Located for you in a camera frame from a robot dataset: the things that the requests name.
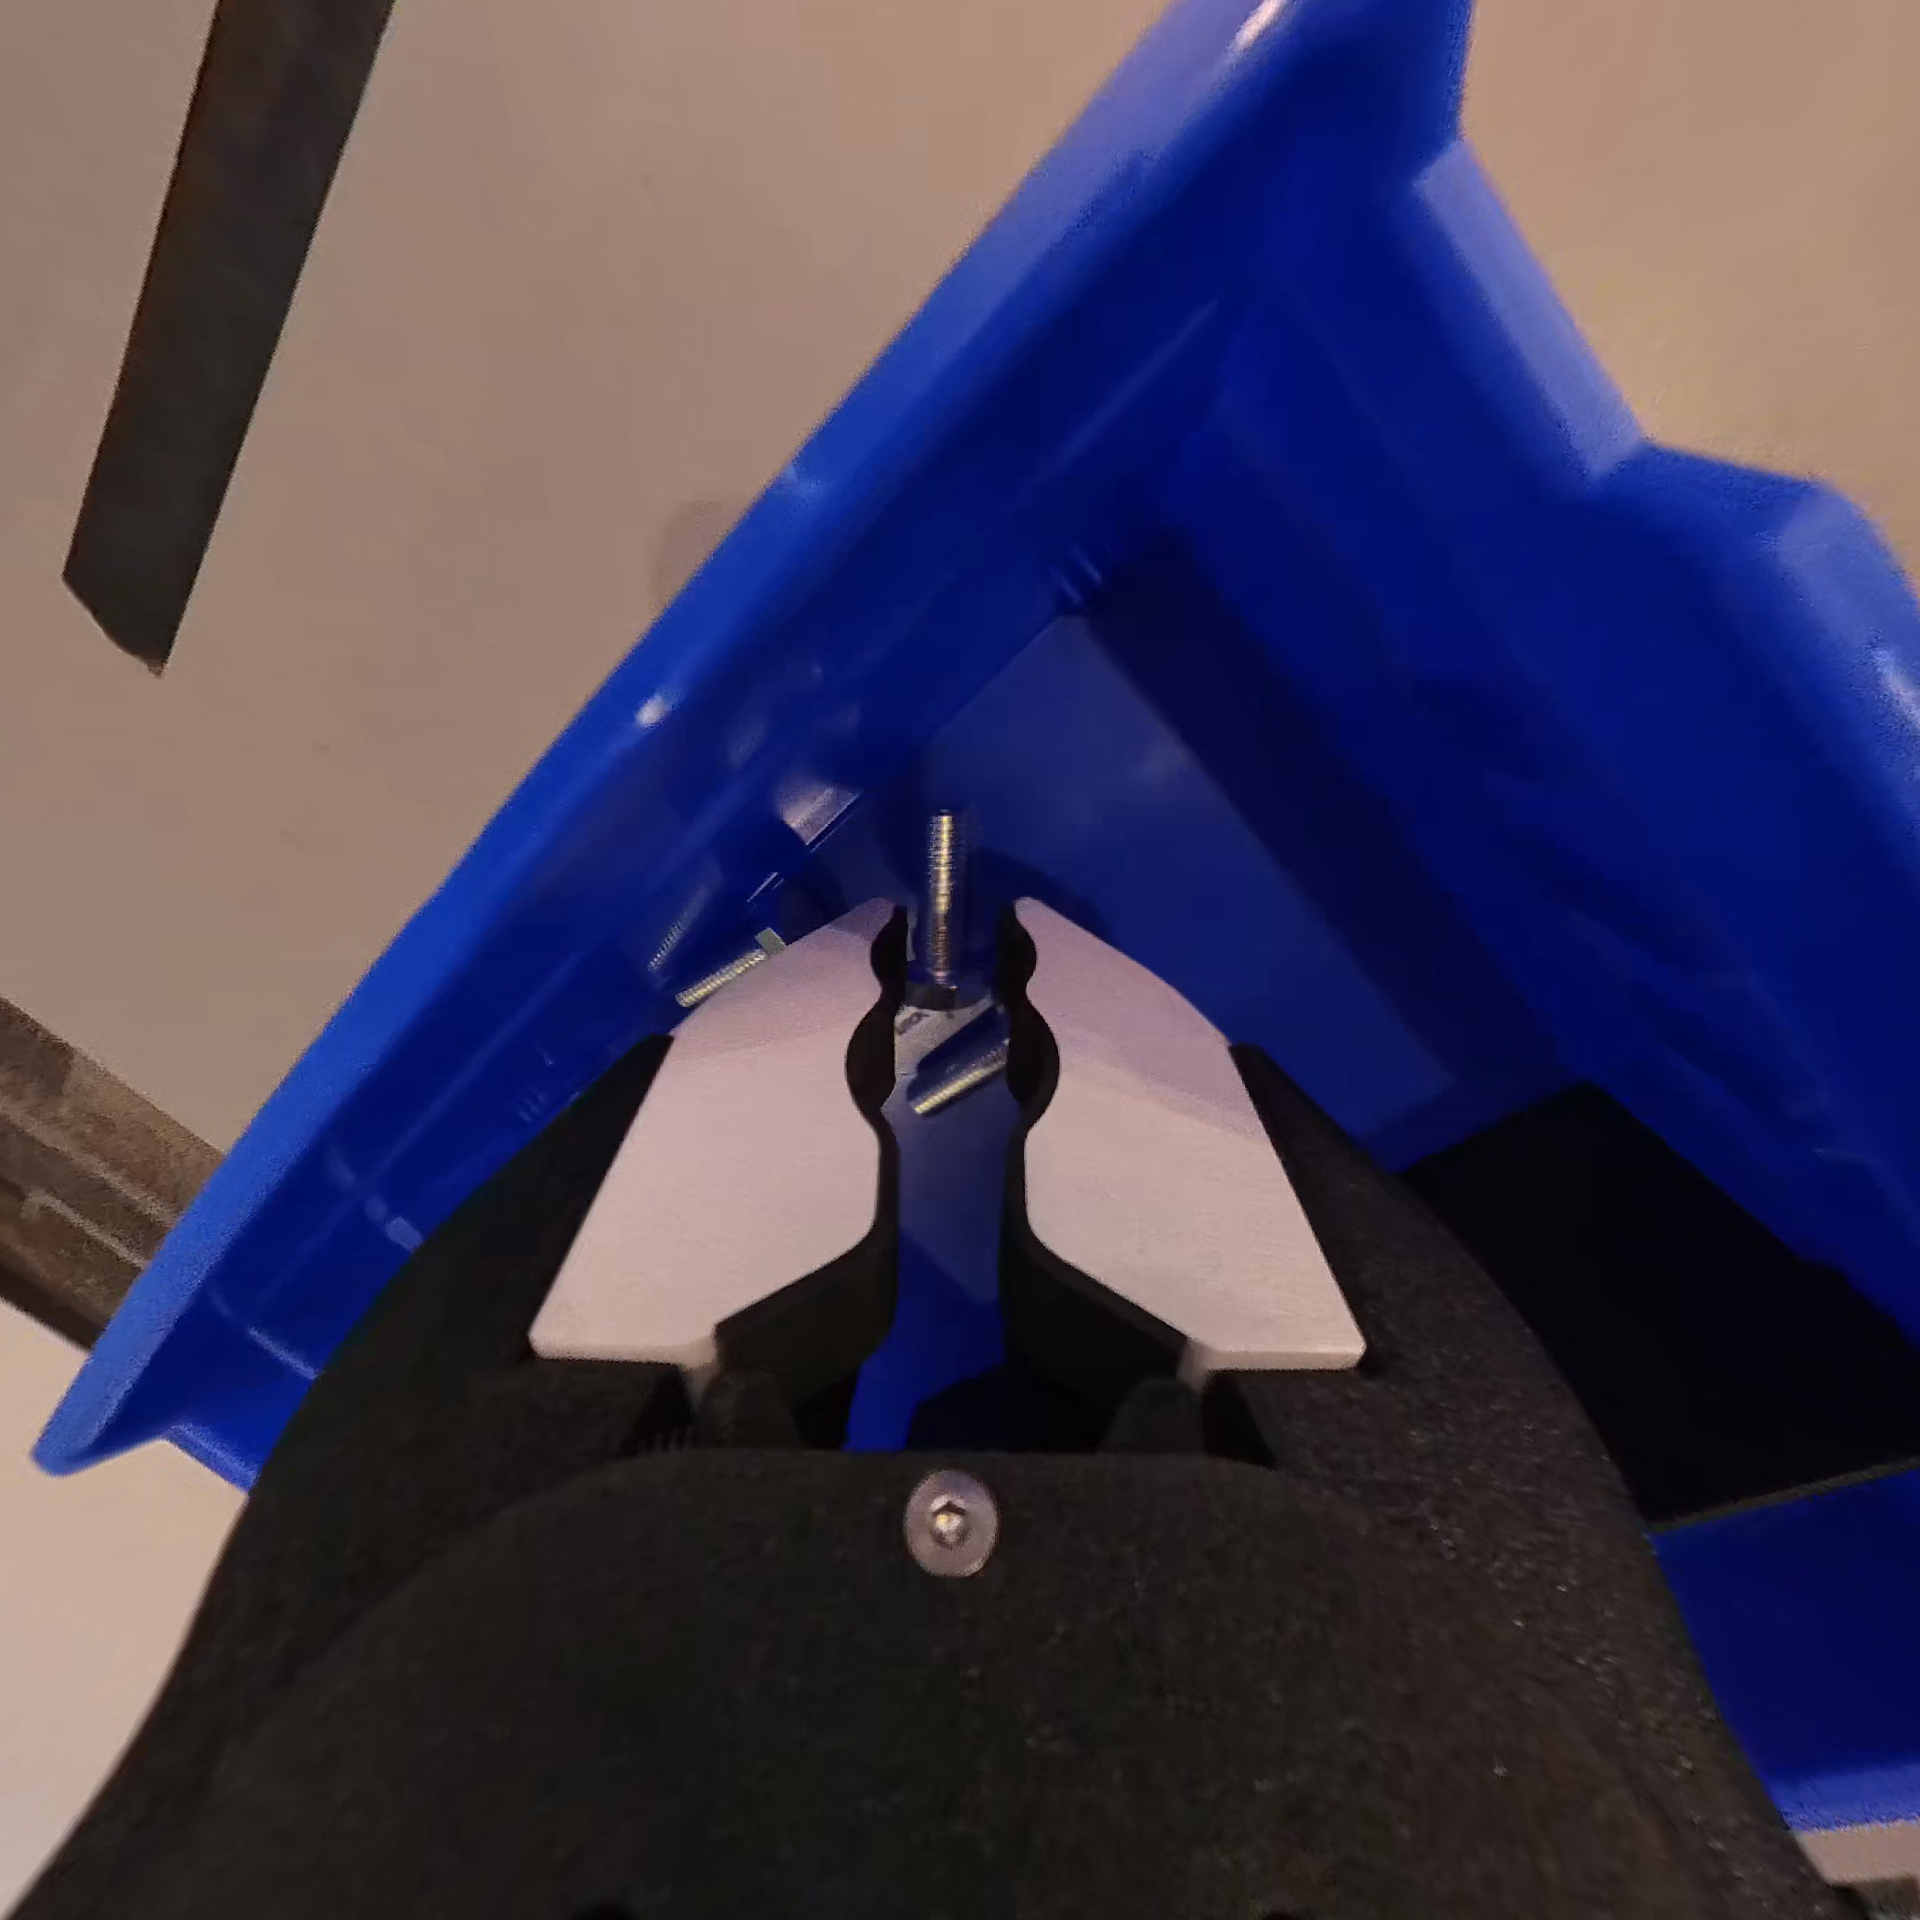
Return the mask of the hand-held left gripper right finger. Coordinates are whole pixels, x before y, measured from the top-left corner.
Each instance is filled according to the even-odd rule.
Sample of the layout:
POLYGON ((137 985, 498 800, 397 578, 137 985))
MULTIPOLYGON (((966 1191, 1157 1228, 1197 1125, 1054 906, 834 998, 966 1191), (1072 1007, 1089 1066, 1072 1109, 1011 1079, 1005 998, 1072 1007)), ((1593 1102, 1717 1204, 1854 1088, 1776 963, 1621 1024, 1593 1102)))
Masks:
POLYGON ((1005 1343, 1054 1378, 1356 1371, 1364 1328, 1211 1017, 1041 901, 1005 922, 1005 1343))

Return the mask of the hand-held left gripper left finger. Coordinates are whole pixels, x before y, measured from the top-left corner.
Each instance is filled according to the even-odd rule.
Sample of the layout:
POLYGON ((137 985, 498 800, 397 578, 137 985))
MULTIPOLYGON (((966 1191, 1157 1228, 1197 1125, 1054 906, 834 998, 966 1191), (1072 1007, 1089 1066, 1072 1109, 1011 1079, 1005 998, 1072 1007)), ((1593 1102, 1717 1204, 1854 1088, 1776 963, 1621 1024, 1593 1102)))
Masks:
POLYGON ((553 1360, 851 1378, 896 1308, 902 911, 872 901, 701 998, 528 1328, 553 1360))

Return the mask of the steel hex bolt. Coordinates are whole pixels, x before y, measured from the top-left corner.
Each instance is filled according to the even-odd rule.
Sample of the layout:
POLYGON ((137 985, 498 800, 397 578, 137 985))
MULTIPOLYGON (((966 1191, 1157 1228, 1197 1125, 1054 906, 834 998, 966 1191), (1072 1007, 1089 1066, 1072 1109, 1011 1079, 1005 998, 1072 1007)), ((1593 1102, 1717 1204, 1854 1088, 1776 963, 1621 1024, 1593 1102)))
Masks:
POLYGON ((1005 1007, 902 1007, 896 1017, 896 1102, 945 1118, 1005 1069, 1005 1007))
POLYGON ((769 960, 779 960, 789 943, 776 924, 764 924, 749 947, 733 947, 724 963, 698 972, 690 985, 677 985, 677 1007, 701 1007, 709 996, 739 985, 749 972, 764 972, 769 960))
POLYGON ((896 1046, 969 1007, 969 815, 926 815, 896 1046))

